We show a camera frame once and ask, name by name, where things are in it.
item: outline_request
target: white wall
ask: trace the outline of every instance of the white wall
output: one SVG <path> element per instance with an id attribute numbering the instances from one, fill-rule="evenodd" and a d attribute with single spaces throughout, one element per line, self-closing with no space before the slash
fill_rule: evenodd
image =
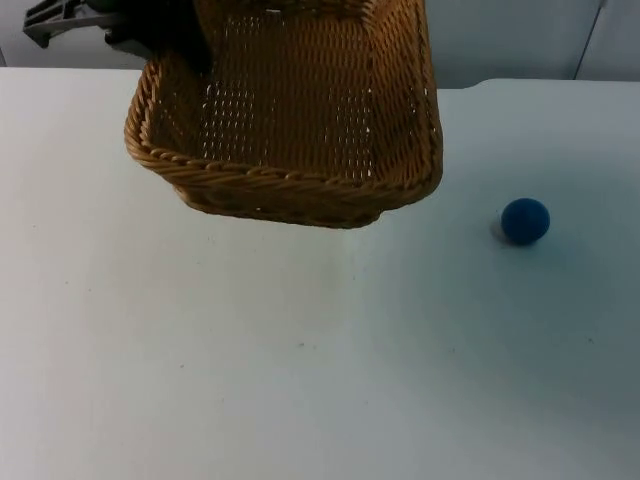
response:
<path id="1" fill-rule="evenodd" d="M 434 63 L 441 87 L 487 78 L 571 78 L 600 0 L 426 0 Z M 42 50 L 22 33 L 37 0 L 0 0 L 0 48 L 10 66 L 141 68 L 139 58 L 116 52 L 99 29 L 75 30 Z M 640 79 L 640 0 L 609 0 L 585 78 Z M 611 4 L 617 4 L 616 10 Z M 627 25 L 627 33 L 620 26 Z"/>
<path id="2" fill-rule="evenodd" d="M 572 78 L 600 0 L 426 0 L 439 86 Z"/>

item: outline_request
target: robotic arm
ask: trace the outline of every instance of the robotic arm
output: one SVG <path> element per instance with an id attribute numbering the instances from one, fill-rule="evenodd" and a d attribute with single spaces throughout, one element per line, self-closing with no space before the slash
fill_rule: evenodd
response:
<path id="1" fill-rule="evenodd" d="M 191 0 L 43 0 L 27 10 L 23 31 L 41 48 L 68 30 L 97 26 L 112 48 L 145 59 L 178 50 L 196 71 L 210 70 L 209 49 Z"/>

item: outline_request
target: woven basket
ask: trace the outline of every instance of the woven basket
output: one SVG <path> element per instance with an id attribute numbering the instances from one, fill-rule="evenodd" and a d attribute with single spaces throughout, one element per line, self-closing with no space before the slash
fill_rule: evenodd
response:
<path id="1" fill-rule="evenodd" d="M 436 188 L 442 132 L 424 0 L 196 7 L 212 72 L 171 52 L 150 61 L 125 127 L 133 158 L 189 206 L 352 228 Z"/>

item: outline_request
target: basket bottom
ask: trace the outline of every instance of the basket bottom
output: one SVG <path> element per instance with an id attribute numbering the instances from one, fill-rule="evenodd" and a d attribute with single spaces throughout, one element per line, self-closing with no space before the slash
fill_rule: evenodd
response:
<path id="1" fill-rule="evenodd" d="M 251 205 L 248 205 L 246 197 L 243 198 L 242 204 L 230 202 L 228 198 L 231 197 L 222 192 L 217 192 L 214 195 L 209 189 L 193 189 L 176 185 L 174 190 L 189 207 L 207 214 L 312 227 L 360 228 L 375 222 L 382 213 L 373 213 L 369 209 L 354 214 L 352 206 L 344 209 L 338 205 L 329 204 L 324 204 L 324 208 L 318 208 L 317 205 L 314 205 L 314 209 L 309 210 L 301 208 L 298 203 L 296 204 L 298 209 L 292 209 L 291 204 L 286 205 L 283 202 L 280 205 L 274 205 L 273 201 L 269 202 L 270 208 L 265 208 L 260 206 L 260 202 L 250 202 Z"/>

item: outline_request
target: blue ball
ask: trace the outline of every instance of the blue ball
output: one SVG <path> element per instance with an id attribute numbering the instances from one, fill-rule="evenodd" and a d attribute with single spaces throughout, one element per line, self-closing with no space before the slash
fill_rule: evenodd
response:
<path id="1" fill-rule="evenodd" d="M 549 230 L 551 217 L 547 208 L 537 200 L 521 198 L 511 202 L 500 219 L 505 236 L 516 245 L 530 245 Z"/>

